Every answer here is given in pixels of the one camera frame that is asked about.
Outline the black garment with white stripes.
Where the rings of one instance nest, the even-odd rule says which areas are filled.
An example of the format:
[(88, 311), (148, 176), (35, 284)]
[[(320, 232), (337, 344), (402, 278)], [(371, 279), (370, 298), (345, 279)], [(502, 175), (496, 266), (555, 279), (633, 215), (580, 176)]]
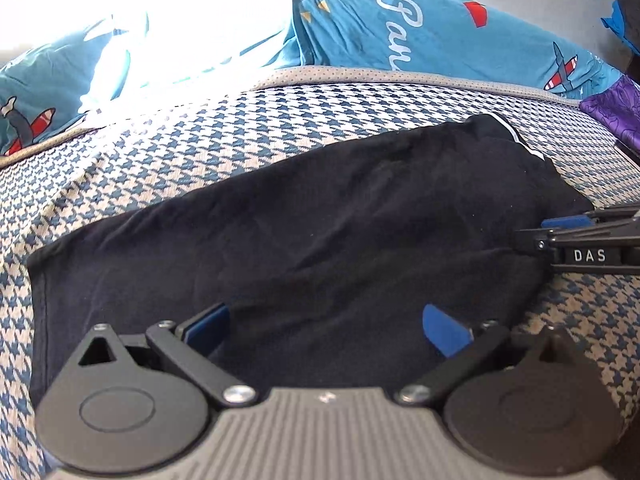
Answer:
[(39, 402), (89, 328), (214, 304), (213, 361), (258, 390), (398, 389), (442, 362), (426, 306), (511, 325), (547, 279), (511, 245), (590, 201), (502, 118), (338, 142), (83, 226), (28, 258)]

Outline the smartphone with gold edge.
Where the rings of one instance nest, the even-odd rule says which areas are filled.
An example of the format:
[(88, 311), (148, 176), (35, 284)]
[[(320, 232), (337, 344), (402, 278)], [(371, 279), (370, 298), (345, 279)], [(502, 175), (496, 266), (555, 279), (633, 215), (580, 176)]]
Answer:
[(640, 167), (640, 156), (637, 152), (628, 148), (626, 144), (623, 142), (616, 141), (615, 148), (617, 151), (620, 151), (625, 157), (627, 157), (634, 165)]

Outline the purple floral cloth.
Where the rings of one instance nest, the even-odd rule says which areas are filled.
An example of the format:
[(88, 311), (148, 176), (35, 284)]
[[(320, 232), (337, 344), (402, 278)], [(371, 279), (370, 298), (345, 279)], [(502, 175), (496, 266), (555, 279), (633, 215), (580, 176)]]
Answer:
[(640, 91), (627, 75), (579, 103), (579, 109), (610, 130), (620, 143), (639, 153)]

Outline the black and blue hanging garment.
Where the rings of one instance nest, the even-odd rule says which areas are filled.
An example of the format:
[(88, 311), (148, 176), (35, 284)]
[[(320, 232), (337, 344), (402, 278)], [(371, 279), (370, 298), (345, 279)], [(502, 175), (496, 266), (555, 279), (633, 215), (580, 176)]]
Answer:
[(634, 55), (640, 55), (640, 0), (615, 0), (611, 16), (601, 22)]

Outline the blue airplane print pillow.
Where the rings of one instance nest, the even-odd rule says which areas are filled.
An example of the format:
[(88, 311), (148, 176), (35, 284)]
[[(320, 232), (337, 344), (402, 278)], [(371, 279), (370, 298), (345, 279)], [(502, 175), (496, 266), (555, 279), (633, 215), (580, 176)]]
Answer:
[(51, 139), (118, 98), (149, 26), (144, 12), (112, 14), (6, 63), (1, 69), (1, 155)]
[(622, 76), (577, 44), (475, 0), (292, 0), (270, 62), (517, 84), (578, 100)]

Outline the houndstooth blue beige mattress cover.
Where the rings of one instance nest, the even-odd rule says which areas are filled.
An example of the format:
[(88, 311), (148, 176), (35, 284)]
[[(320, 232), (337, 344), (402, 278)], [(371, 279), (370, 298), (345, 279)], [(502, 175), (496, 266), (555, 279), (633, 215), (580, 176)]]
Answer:
[(1, 166), (1, 474), (38, 479), (25, 262), (85, 224), (341, 140), (497, 113), (598, 207), (634, 202), (639, 169), (577, 103), (513, 84), (303, 67), (120, 104)]

